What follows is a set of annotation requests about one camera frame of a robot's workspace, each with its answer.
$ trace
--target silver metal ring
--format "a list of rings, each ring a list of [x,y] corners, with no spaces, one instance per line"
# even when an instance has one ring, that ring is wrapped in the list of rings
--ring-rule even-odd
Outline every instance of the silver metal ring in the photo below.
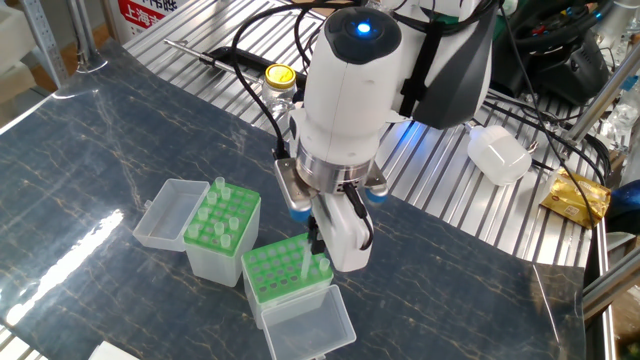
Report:
[[[324,193],[342,192],[345,183],[358,185],[363,182],[373,164],[373,159],[358,165],[337,165],[313,157],[298,144],[296,170],[309,186]]]

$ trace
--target metal frame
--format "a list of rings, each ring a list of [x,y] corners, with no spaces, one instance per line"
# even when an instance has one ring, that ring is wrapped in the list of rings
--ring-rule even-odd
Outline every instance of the metal frame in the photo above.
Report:
[[[88,67],[92,58],[99,56],[93,30],[87,15],[84,0],[67,0],[71,23],[78,42],[78,66]]]
[[[602,114],[611,105],[613,100],[620,94],[620,85],[631,74],[635,74],[640,69],[640,46],[634,46],[631,53],[622,61],[613,76],[593,99],[587,111],[580,116],[575,126],[571,128],[563,137],[572,144],[580,143],[587,135],[593,125],[600,119]]]
[[[35,55],[58,88],[69,78],[40,0],[20,0],[40,53]]]
[[[584,289],[585,321],[600,314],[640,279],[640,248],[635,248]]]

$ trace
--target open box lid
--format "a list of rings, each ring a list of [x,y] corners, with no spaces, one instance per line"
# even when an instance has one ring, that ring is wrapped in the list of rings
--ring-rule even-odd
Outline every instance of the open box lid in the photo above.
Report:
[[[274,360],[309,360],[356,341],[336,285],[262,312],[264,334]]]
[[[184,231],[209,191],[206,181],[167,180],[133,236],[146,247],[184,251]]]

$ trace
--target gold foil package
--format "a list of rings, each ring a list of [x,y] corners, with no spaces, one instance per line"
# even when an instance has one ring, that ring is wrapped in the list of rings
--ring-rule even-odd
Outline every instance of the gold foil package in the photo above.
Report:
[[[607,212],[611,201],[611,190],[583,176],[574,173],[572,175],[587,196],[593,214],[593,221],[597,225]],[[544,195],[546,196],[540,202],[540,205],[587,229],[592,228],[589,213],[580,190],[578,190],[565,169],[560,168],[551,175],[544,188]]]

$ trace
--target blue marble surface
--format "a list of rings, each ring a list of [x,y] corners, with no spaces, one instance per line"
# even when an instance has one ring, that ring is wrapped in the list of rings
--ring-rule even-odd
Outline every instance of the blue marble surface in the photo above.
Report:
[[[148,72],[117,44],[0,136],[0,319],[49,359],[103,340],[142,359],[269,359],[242,281],[132,236],[168,178],[261,193],[256,246],[305,231],[273,137]],[[366,269],[336,274],[358,339],[329,359],[583,359],[582,269],[519,260],[391,198]]]

